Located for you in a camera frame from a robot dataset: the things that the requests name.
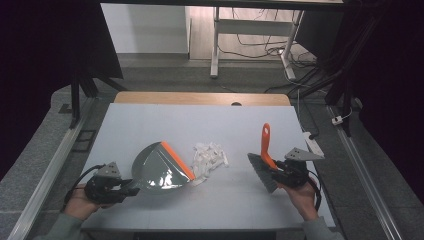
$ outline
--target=gray carpet floor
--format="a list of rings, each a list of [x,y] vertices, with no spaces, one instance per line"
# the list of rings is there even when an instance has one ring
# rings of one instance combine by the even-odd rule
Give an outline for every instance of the gray carpet floor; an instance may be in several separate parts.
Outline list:
[[[279,62],[225,62],[220,63],[219,78],[209,78],[208,61],[188,61],[184,58],[154,56],[120,56],[125,80],[117,80],[132,91],[170,92],[239,92],[263,93],[272,86],[284,86],[271,94],[287,93],[293,85],[285,80]],[[298,76],[308,69],[296,69]],[[83,126],[85,134],[95,134],[101,125],[109,103],[117,93],[101,81],[100,90],[88,122]],[[316,163],[323,179],[325,193],[336,220],[335,230],[350,240],[387,239],[379,219],[359,181],[346,150],[331,124],[322,92],[316,92],[300,101],[291,99],[299,111],[304,128],[313,133],[326,155],[326,160]],[[15,165],[0,183],[0,239],[7,239],[21,211],[31,197],[38,181],[47,168],[70,124],[70,114],[59,113],[63,104],[70,104],[70,88],[57,91],[52,96],[52,106],[42,125],[27,145]],[[406,184],[396,167],[378,144],[363,128],[355,107],[351,115],[352,139],[366,162],[378,190],[387,203],[404,239],[424,239],[424,207]],[[44,234],[55,221],[63,196],[81,170],[89,155],[90,145],[75,143],[62,168],[58,180],[48,195],[28,239]],[[132,239],[132,233],[94,232],[96,239]],[[300,230],[279,231],[276,239],[303,239]]]

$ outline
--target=metal frame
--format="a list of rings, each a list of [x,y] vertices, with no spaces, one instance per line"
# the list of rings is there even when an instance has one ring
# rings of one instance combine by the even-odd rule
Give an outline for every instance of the metal frame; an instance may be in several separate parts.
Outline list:
[[[266,36],[284,36],[288,37],[287,45],[281,54],[284,70],[289,80],[295,80],[296,76],[291,67],[288,56],[290,49],[299,27],[303,11],[297,15],[294,22],[275,22],[275,21],[252,21],[238,19],[220,19],[219,7],[214,7],[214,38],[211,59],[211,78],[218,77],[219,34],[244,34],[244,35],[266,35]]]
[[[173,6],[205,6],[205,7],[237,7],[237,8],[266,8],[286,10],[311,10],[311,11],[352,11],[361,8],[361,11],[374,10],[386,0],[373,2],[358,1],[325,1],[325,0],[102,0],[101,3],[120,4],[148,4],[148,5],[173,5]]]
[[[330,106],[327,106],[327,111],[332,118],[335,117],[335,114],[333,113],[333,110]],[[362,157],[359,154],[359,151],[356,148],[352,137],[348,136],[341,127],[337,127],[337,133],[339,134],[340,140],[342,141],[343,146],[345,147],[345,150],[348,153],[350,160],[352,161],[352,165],[355,168],[356,174],[362,183],[368,199],[370,200],[371,205],[377,214],[378,220],[380,221],[381,226],[386,233],[387,239],[402,240],[403,238],[398,229],[398,226],[394,221],[393,216],[387,207],[387,204],[375,186],[374,180],[372,179],[371,174],[368,172],[367,167],[365,166],[365,163],[362,160]]]
[[[49,166],[41,177],[40,182],[35,188],[31,198],[22,211],[21,216],[16,222],[15,227],[9,235],[8,240],[25,239],[25,237],[28,235],[41,206],[46,200],[47,195],[49,194],[60,170],[62,169],[62,166],[65,163],[65,160],[67,159],[68,154],[71,151],[71,148],[76,138],[78,137],[82,126],[84,125],[88,115],[91,112],[93,103],[94,98],[88,98],[86,100],[81,112],[80,121],[76,123],[73,129],[68,129],[66,132],[65,137],[56,150],[56,153],[50,161]]]

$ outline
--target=gray dustpan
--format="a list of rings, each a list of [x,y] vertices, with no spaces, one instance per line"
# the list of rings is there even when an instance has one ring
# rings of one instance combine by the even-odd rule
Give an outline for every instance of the gray dustpan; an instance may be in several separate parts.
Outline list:
[[[132,177],[149,194],[172,192],[194,179],[194,174],[166,142],[153,143],[141,151],[132,165]]]

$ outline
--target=table surface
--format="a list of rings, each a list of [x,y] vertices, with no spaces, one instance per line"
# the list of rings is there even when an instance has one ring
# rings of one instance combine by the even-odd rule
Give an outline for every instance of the table surface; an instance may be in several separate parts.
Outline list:
[[[114,160],[122,177],[131,178],[132,162],[138,153],[161,140],[167,141],[189,166],[197,142],[220,144],[230,166],[215,169],[207,181],[196,187],[186,185],[169,194],[129,197],[110,209],[99,210],[84,223],[84,229],[254,231],[300,227],[303,220],[288,195],[282,190],[268,194],[247,159],[249,152],[260,153],[264,122],[271,125],[271,156],[282,158],[293,147],[307,149],[287,97],[232,93],[201,95],[205,97],[199,104],[194,100],[200,97],[199,93],[118,94],[116,103],[111,104],[106,113],[83,171]],[[144,97],[148,104],[140,104]],[[193,105],[187,105],[190,99]],[[214,99],[218,103],[216,106],[212,105]],[[233,101],[243,106],[224,104]],[[274,106],[264,106],[267,102]],[[311,162],[308,169],[315,172]],[[334,226],[325,196],[320,215],[328,226]]]
[[[196,104],[243,106],[290,106],[284,94],[194,93],[194,92],[119,92],[115,103]]]

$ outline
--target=human hand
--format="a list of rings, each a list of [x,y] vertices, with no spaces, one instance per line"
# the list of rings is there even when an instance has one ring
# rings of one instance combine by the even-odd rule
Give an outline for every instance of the human hand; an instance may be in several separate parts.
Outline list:
[[[74,189],[71,198],[63,211],[63,213],[83,221],[90,217],[90,215],[96,212],[99,208],[112,206],[112,204],[96,204],[90,201],[85,195],[84,186],[85,184],[80,184]]]
[[[305,221],[319,217],[314,205],[315,190],[309,182],[298,188],[290,188],[279,182],[277,182],[277,186],[286,190],[291,202]]]

